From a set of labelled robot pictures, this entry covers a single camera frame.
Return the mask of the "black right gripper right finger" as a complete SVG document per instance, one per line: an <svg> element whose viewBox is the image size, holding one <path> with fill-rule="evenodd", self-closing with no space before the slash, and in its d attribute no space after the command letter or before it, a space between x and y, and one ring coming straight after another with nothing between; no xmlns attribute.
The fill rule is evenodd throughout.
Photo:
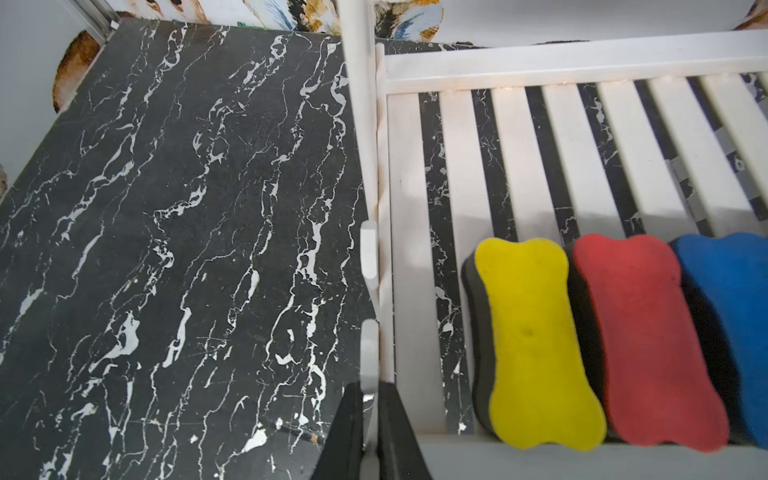
<svg viewBox="0 0 768 480"><path fill-rule="evenodd" d="M378 391L379 478L431 480L396 385L380 382Z"/></svg>

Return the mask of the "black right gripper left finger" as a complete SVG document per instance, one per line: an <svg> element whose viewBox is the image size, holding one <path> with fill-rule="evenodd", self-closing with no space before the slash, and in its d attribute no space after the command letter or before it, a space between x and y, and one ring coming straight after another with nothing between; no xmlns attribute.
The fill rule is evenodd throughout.
<svg viewBox="0 0 768 480"><path fill-rule="evenodd" d="M363 457L364 412L360 382L345 387L311 480L358 480Z"/></svg>

